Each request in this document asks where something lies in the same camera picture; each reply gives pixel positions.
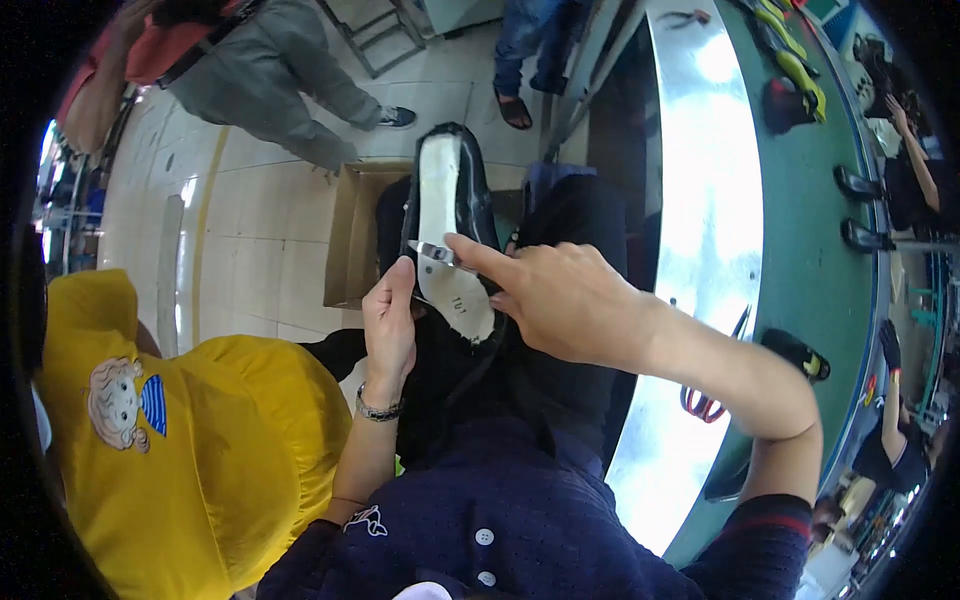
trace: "cardboard box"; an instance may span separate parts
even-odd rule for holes
[[[360,309],[379,279],[376,202],[388,185],[410,175],[410,160],[352,162],[340,168],[326,255],[324,306]]]

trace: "red shirt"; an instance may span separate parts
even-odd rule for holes
[[[241,2],[243,0],[228,0],[220,14],[223,16],[231,14]],[[155,82],[173,66],[174,62],[186,54],[187,50],[213,31],[212,27],[200,23],[180,23],[169,29],[162,29],[154,25],[152,15],[147,15],[145,23],[146,29],[143,35],[127,55],[127,81],[135,84],[149,85]],[[96,43],[90,48],[89,54],[80,65],[77,76],[67,89],[60,104],[60,110],[57,111],[56,118],[59,123],[66,118],[66,113],[70,110],[70,105],[73,104],[80,88],[97,72],[109,44],[110,27],[107,27],[107,30],[100,34]]]

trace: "white button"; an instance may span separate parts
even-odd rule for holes
[[[496,577],[493,576],[493,573],[489,571],[480,571],[480,574],[477,575],[477,579],[480,580],[480,583],[488,588],[492,588],[496,585]]]
[[[473,534],[473,538],[477,540],[482,546],[489,546],[493,543],[493,532],[486,527],[483,529],[478,529],[477,533]]]

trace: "yellow floor line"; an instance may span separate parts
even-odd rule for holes
[[[200,269],[204,264],[204,238],[206,237],[206,213],[210,209],[210,197],[213,196],[213,184],[217,180],[217,172],[220,171],[220,157],[227,146],[227,136],[229,127],[220,128],[220,136],[217,138],[217,147],[213,151],[213,158],[210,160],[210,167],[206,171],[206,184],[204,193],[200,197],[200,207],[197,210],[197,237],[194,241],[193,251],[193,287],[191,289],[191,300],[193,303],[193,346],[200,344]]]

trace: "yellow shoe part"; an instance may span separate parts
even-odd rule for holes
[[[763,6],[763,8],[770,11],[770,13],[772,13],[773,16],[780,21],[780,23],[786,20],[786,15],[783,14],[783,11],[781,11],[780,8],[773,2],[770,2],[770,0],[759,0],[759,3]]]
[[[787,77],[790,78],[800,91],[804,93],[813,92],[813,95],[817,98],[817,106],[812,112],[813,118],[815,118],[818,123],[826,123],[827,96],[824,95],[824,90],[807,75],[804,64],[789,52],[777,52],[777,64],[780,65],[780,68],[783,69]],[[810,114],[810,109],[811,107],[807,106],[808,114]]]
[[[754,11],[754,14],[756,15],[756,18],[760,19],[769,25],[775,32],[777,32],[777,36],[783,40],[783,43],[786,44],[787,48],[796,52],[797,56],[799,56],[801,59],[806,60],[806,48],[803,48],[803,46],[801,46],[800,43],[786,31],[786,27],[783,26],[783,22],[777,20],[775,13],[766,11],[761,7],[757,7]]]

